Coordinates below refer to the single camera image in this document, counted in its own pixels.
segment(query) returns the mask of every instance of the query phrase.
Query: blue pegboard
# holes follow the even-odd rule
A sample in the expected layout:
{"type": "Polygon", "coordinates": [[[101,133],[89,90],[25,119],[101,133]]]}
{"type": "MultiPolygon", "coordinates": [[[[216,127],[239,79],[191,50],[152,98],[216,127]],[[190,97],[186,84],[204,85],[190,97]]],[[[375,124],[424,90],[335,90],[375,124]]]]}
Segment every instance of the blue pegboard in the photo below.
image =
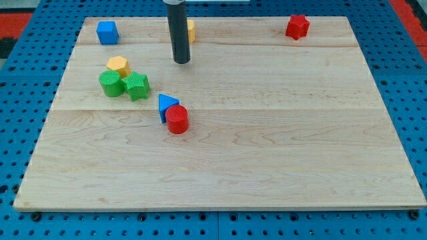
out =
{"type": "MultiPolygon", "coordinates": [[[[427,194],[427,64],[386,0],[196,4],[188,15],[347,16],[427,194]]],[[[160,0],[42,0],[0,71],[0,239],[425,239],[427,211],[18,213],[12,208],[86,17],[165,16],[160,0]]]]}

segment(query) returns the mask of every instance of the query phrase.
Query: red cylinder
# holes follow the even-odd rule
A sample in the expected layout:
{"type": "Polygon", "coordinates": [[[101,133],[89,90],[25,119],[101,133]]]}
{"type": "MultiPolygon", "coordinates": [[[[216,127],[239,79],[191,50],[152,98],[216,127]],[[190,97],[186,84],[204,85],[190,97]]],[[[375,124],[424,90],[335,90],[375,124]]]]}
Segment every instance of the red cylinder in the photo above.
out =
{"type": "Polygon", "coordinates": [[[181,105],[173,105],[166,110],[167,128],[171,133],[181,134],[188,129],[187,109],[181,105]]]}

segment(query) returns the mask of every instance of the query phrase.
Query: yellow block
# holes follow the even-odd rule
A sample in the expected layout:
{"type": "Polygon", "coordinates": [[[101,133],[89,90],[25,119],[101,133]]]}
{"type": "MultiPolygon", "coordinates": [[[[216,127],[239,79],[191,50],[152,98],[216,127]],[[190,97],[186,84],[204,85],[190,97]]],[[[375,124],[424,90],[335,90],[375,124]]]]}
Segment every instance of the yellow block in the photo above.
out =
{"type": "Polygon", "coordinates": [[[109,70],[117,71],[120,74],[120,78],[127,77],[131,74],[129,63],[127,62],[127,59],[122,56],[108,59],[107,68],[109,70]]]}
{"type": "Polygon", "coordinates": [[[187,20],[188,25],[188,41],[193,43],[195,41],[195,27],[193,20],[187,20]]]}

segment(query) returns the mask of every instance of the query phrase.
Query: black cylinder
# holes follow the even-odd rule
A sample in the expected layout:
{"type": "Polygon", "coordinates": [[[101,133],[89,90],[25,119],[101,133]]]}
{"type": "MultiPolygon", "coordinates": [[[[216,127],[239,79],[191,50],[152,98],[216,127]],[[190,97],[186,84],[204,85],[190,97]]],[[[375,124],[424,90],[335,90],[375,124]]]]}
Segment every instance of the black cylinder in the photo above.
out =
{"type": "Polygon", "coordinates": [[[173,60],[179,64],[188,63],[190,54],[185,2],[183,1],[177,5],[166,3],[166,11],[171,35],[173,60]]]}

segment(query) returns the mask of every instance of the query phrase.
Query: blue triangular prism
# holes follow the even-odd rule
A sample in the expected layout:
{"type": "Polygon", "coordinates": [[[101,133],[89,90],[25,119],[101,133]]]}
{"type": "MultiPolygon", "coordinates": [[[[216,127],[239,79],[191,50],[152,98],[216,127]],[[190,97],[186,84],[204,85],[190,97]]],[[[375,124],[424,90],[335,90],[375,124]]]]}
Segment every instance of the blue triangular prism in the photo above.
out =
{"type": "Polygon", "coordinates": [[[164,94],[159,94],[159,114],[161,123],[166,122],[166,110],[173,105],[179,105],[179,100],[164,94]]]}

